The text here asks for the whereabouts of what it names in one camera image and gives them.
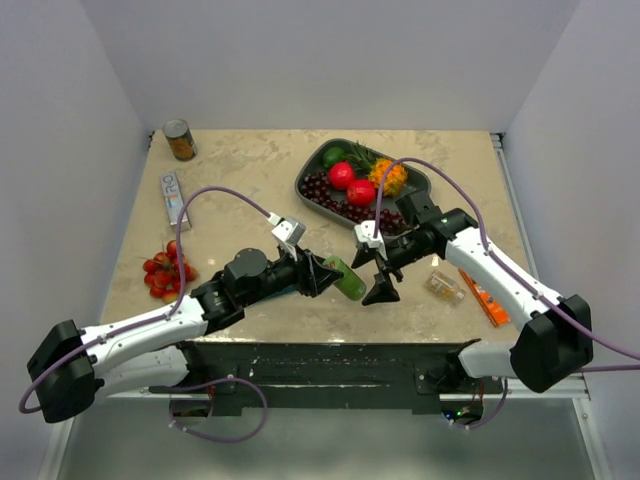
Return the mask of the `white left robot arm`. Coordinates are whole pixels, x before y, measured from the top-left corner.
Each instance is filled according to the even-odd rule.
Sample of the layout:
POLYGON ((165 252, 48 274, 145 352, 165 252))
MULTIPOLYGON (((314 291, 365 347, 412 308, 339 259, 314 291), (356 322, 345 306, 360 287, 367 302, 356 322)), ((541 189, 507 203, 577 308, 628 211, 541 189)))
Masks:
POLYGON ((106 375, 125 362, 242 320, 246 307, 288 287, 315 298, 343 278, 309 250, 280 252, 275 261, 243 249, 209 281, 175 302, 128 320, 79 328, 54 325, 27 363, 32 384, 19 409, 41 413, 50 424, 72 418, 107 387, 106 375))

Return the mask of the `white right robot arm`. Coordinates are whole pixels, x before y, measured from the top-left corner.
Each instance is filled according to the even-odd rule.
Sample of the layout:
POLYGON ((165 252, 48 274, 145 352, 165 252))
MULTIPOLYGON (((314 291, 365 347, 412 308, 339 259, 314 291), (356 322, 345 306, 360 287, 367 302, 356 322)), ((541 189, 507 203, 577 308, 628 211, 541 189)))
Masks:
POLYGON ((394 284, 402 268, 436 254, 475 280, 519 332, 513 344, 471 340, 449 352, 426 374, 441 391, 466 393, 481 378, 501 377, 543 393, 592 361, 591 310, 583 298, 564 297, 535 280, 460 208, 444 212, 422 192, 401 197, 396 206, 409 226, 400 236, 384 239, 373 220, 354 228, 353 267, 375 261, 378 268, 362 303, 399 301, 394 284))

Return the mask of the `teal weekly pill organizer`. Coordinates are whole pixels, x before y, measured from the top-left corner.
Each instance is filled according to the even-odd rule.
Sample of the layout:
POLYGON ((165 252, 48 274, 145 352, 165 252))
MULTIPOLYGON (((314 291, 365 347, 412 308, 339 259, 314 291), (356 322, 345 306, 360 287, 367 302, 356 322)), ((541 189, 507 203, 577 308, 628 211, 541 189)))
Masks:
POLYGON ((286 296, 291 295, 293 293, 295 293, 295 291, 280 291, 280 292, 277 292, 277 293, 274 293, 274 294, 271 294, 271 295, 267 296, 266 298, 262 299, 261 301, 262 302, 271 301, 271 300, 279 299, 279 298, 282 298, 282 297, 286 297, 286 296))

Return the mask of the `green pill bottle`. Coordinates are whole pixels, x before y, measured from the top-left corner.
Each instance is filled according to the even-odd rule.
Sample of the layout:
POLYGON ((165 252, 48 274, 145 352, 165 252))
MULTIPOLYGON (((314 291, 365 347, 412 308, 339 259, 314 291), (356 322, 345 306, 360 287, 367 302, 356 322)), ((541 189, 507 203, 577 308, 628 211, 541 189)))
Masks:
POLYGON ((323 264, 342 273, 334 286, 349 300, 360 301, 366 293, 365 282, 339 256, 330 256, 323 264))

